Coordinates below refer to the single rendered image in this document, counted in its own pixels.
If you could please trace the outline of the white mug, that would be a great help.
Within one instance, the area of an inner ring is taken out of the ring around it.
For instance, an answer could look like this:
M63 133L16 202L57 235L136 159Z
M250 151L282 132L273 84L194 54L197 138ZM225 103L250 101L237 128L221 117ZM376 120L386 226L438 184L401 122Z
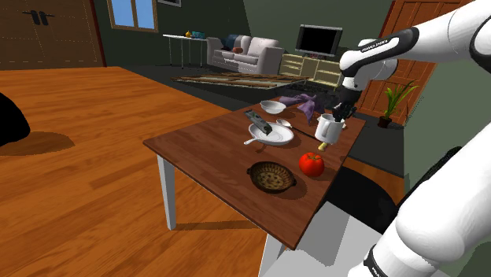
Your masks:
M315 137L321 142L334 144L338 141L345 121L336 121L332 114L324 113L318 117Z

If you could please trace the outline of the purple cloth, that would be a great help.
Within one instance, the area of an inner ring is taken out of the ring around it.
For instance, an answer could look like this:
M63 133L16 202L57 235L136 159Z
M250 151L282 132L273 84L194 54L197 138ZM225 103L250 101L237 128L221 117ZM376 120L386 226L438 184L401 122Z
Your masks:
M282 96L279 101L286 107L298 104L298 109L302 111L310 124L314 113L324 114L325 108L323 99L319 95L309 96L308 94L299 94L293 97Z

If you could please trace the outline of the green potted plant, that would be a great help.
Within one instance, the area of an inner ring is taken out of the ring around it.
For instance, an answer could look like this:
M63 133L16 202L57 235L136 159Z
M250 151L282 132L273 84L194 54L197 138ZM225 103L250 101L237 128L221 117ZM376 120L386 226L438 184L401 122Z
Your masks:
M388 87L384 91L388 98L388 105L386 110L383 112L383 115L379 117L379 127L388 128L389 124L392 122L390 117L396 112L396 107L410 92L417 88L417 86L413 86L413 83L414 80L405 85L396 84L393 90Z

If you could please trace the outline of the beige television cabinet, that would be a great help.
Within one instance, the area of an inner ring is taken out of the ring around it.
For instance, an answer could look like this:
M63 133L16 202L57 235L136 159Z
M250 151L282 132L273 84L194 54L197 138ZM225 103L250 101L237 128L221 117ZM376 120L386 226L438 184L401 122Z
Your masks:
M309 82L333 88L338 87L343 80L339 63L293 54L283 54L279 74L308 77Z

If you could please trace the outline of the black television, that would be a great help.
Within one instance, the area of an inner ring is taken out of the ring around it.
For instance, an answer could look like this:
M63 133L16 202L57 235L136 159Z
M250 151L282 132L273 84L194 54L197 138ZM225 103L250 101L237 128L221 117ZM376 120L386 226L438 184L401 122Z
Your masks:
M334 57L343 28L301 24L295 50L306 54Z

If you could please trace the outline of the white bowl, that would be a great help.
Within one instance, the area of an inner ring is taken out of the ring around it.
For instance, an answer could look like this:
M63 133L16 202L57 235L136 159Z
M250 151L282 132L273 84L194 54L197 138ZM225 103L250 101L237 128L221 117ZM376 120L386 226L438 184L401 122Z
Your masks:
M261 101L260 106L265 112L269 114L279 114L286 108L285 104L271 100Z

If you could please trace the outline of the red tomato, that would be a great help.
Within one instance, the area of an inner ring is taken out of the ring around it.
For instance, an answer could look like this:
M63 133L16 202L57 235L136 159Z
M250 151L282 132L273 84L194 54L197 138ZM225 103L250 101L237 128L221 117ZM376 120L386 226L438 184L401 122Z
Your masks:
M323 174L323 158L316 153L306 153L299 160L300 170L309 177L318 177Z

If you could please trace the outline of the white sofa with cushions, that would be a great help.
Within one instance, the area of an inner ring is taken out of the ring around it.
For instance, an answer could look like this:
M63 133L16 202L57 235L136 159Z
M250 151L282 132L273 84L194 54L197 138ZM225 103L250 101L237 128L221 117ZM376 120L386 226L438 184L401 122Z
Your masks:
M275 75L284 49L279 41L248 35L207 38L207 64L233 72Z

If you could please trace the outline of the brown woven basket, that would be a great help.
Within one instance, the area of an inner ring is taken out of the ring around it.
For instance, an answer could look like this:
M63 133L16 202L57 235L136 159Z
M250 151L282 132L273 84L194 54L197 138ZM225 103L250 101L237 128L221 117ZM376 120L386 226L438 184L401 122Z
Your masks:
M260 161L246 170L253 185L258 189L278 194L297 185L293 173L285 166L272 161Z

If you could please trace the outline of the striped brown rug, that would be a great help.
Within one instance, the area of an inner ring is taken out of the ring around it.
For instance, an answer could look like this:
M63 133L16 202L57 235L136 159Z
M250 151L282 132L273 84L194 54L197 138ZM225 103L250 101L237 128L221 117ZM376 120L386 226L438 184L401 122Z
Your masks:
M229 87L244 87L270 90L279 87L289 86L295 83L305 83L309 80L309 78L304 76L225 72L220 74L206 74L199 76L171 77L171 80L183 83L202 83Z

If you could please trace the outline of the brown wooden table white legs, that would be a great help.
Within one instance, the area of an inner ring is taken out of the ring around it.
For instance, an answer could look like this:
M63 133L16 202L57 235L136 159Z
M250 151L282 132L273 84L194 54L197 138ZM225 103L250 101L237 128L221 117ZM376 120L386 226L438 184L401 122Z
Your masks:
M175 172L180 171L267 233L260 266L265 273L274 252L296 249L365 122L347 121L339 141L323 155L327 169L319 177L307 177L298 166L301 155L318 145L309 135L312 127L303 126L286 144L269 146L250 141L250 124L238 110L149 138L144 145L157 155L168 229L176 228ZM266 161L286 167L293 186L273 194L254 185L249 170Z

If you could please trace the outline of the grey robot stand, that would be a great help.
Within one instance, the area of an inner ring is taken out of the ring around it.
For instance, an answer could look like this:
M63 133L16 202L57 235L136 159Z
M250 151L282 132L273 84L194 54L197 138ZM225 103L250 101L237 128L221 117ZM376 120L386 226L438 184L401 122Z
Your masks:
M327 202L316 213L282 269L287 277L347 277L381 235Z

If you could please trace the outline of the white side table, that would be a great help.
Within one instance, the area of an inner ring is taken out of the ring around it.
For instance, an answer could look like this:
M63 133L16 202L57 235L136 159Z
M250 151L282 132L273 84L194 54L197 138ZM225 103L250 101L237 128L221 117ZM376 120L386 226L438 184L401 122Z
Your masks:
M204 44L207 41L207 39L202 39L202 38L192 38L192 37L187 37L185 35L169 35L169 34L162 34L162 36L166 39L168 39L168 57L169 57L169 64L172 65L172 40L177 39L180 41L180 57L181 57L181 68L184 68L184 62L183 62L183 42L187 41L188 42L188 59L190 61L191 55L190 55L190 43L191 42L199 42L200 43L200 67L203 67L203 57L204 57Z

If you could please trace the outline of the brown wooden double door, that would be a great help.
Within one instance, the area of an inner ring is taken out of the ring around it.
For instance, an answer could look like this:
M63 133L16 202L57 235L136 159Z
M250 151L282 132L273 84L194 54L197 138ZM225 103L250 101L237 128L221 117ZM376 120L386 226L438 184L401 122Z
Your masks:
M94 0L0 0L0 70L104 65Z

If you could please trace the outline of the window with wooden frame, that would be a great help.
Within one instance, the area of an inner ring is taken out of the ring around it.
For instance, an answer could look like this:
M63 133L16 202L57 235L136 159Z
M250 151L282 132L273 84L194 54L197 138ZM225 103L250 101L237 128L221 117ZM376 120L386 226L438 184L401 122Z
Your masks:
M113 29L158 32L157 0L106 0Z

